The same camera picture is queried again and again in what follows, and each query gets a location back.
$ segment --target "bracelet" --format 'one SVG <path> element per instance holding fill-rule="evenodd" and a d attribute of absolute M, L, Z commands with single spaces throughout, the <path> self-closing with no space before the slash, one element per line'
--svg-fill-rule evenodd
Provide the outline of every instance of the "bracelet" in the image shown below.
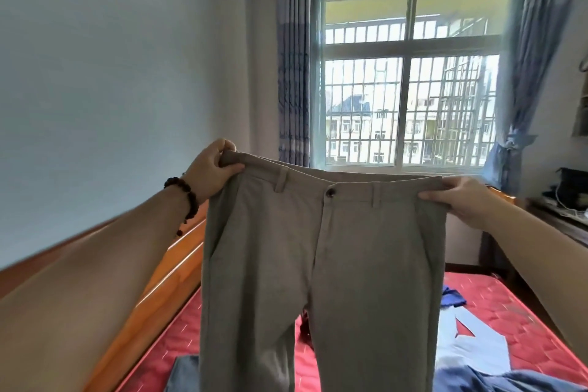
<path fill-rule="evenodd" d="M 198 202 L 196 201 L 196 195 L 192 192 L 192 188 L 190 188 L 190 185 L 186 183 L 185 180 L 179 179 L 177 177 L 172 177 L 168 179 L 164 184 L 164 189 L 174 184 L 177 185 L 182 191 L 187 193 L 187 201 L 190 202 L 190 211 L 184 219 L 184 223 L 187 223 L 187 221 L 191 218 L 194 218 L 194 216 L 198 212 Z M 182 234 L 183 232 L 181 232 L 180 230 L 176 232 L 176 236 L 178 237 L 180 237 Z"/>

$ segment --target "waistband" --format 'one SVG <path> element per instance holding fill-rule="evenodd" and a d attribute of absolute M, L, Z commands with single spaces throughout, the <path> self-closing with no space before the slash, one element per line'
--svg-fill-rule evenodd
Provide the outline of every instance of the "waistband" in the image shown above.
<path fill-rule="evenodd" d="M 314 197 L 327 195 L 335 200 L 376 203 L 412 197 L 421 191 L 445 189 L 441 177 L 437 176 L 329 172 L 234 151 L 224 151 L 220 159 L 220 166 L 243 163 L 245 176 L 274 184 L 276 192 L 297 190 Z"/>

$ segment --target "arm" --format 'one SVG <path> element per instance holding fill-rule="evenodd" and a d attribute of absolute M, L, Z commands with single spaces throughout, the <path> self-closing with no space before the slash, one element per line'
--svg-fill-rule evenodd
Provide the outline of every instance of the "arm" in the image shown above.
<path fill-rule="evenodd" d="M 588 362 L 588 250 L 468 177 L 445 177 L 449 190 L 425 200 L 451 205 L 466 224 L 490 233 L 537 294 L 573 350 Z"/>
<path fill-rule="evenodd" d="M 219 191 L 242 165 L 218 167 L 218 140 L 184 179 L 198 202 Z M 79 392 L 135 307 L 187 215 L 177 186 L 88 237 L 0 301 L 2 390 Z"/>

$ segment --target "mattress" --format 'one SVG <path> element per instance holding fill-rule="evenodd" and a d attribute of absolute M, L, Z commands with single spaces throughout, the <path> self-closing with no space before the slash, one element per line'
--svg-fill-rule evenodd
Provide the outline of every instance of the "mattress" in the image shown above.
<path fill-rule="evenodd" d="M 445 284 L 467 300 L 467 308 L 504 335 L 513 369 L 531 369 L 588 386 L 588 368 L 498 279 L 480 274 L 446 273 Z M 178 313 L 116 392 L 162 392 L 178 356 L 198 353 L 201 292 Z M 296 325 L 296 390 L 320 392 L 319 371 L 313 350 L 298 339 Z M 461 333 L 467 329 L 461 327 Z"/>

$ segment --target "gray trousers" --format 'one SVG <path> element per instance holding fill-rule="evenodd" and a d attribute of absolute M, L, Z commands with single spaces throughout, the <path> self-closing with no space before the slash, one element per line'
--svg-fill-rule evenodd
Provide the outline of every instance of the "gray trousers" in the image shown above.
<path fill-rule="evenodd" d="M 440 177 L 231 163 L 206 224 L 202 391 L 293 392 L 306 307 L 323 392 L 430 392 L 447 209 L 417 193 Z"/>

